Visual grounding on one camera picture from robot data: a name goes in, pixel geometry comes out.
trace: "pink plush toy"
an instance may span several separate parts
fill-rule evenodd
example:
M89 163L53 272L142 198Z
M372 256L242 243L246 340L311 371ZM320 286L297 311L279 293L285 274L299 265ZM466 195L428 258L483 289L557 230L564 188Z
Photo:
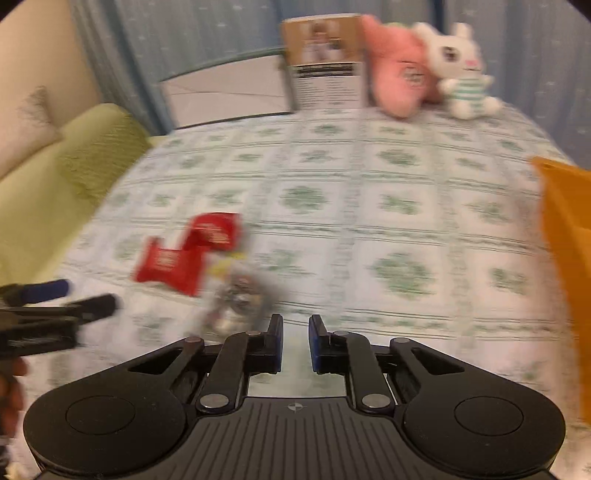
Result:
M440 102L437 78L427 68L427 49L410 29L387 27L372 15L361 24L372 69L375 100L386 113L407 118L422 102Z

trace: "red snack package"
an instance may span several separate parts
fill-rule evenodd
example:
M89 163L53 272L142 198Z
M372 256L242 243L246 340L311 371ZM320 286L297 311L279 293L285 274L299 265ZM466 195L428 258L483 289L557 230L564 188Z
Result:
M240 216L237 213L204 213L191 220L181 250L197 245L214 250L234 250L240 237Z
M190 250L169 250L160 246L161 239L152 237L146 254L137 269L137 282L159 281L189 296L199 290L204 255L208 247L196 246Z

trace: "orange bin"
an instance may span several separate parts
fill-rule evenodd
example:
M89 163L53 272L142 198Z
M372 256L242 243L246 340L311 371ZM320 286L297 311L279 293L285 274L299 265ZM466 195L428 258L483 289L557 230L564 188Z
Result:
M578 337L583 418L591 423L591 172L532 159L545 182L542 226Z

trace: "white bunny plush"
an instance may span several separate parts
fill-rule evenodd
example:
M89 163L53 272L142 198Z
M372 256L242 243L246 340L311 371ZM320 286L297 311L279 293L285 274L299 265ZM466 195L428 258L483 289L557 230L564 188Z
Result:
M427 47L428 67L441 79L437 87L454 117L471 120L501 110L503 103L486 95L494 78L483 74L485 65L470 25L454 24L453 35L441 35L426 23L414 24L413 31Z

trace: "green patterned bedspread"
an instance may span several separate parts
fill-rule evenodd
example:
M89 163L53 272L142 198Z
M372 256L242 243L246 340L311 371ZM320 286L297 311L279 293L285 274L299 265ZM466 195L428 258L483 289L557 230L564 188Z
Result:
M240 212L250 258L284 292L283 372L254 378L251 393L344 392L311 371L306 325L320 313L329 330L409 336L541 391L569 424L556 473L591 478L533 154L568 161L510 107L473 122L436 109L410 122L331 110L177 131L120 179L59 272L74 297L112 292L125 309L86 326L83 348L33 358L28 399L199 333L200 298L129 275L145 237L174 248L195 214ZM31 465L22 437L15 454Z

